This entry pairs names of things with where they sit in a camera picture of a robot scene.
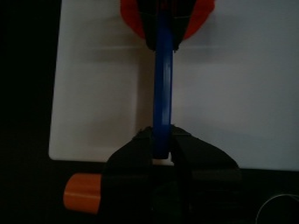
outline white board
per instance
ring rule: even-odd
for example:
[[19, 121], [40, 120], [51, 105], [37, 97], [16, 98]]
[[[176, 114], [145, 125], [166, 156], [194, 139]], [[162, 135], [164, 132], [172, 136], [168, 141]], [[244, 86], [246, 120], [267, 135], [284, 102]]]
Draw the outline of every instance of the white board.
[[[298, 21], [299, 1], [218, 0], [174, 55], [172, 123], [242, 168], [299, 171]], [[154, 75], [119, 1], [63, 0], [52, 159], [105, 162], [152, 125]]]

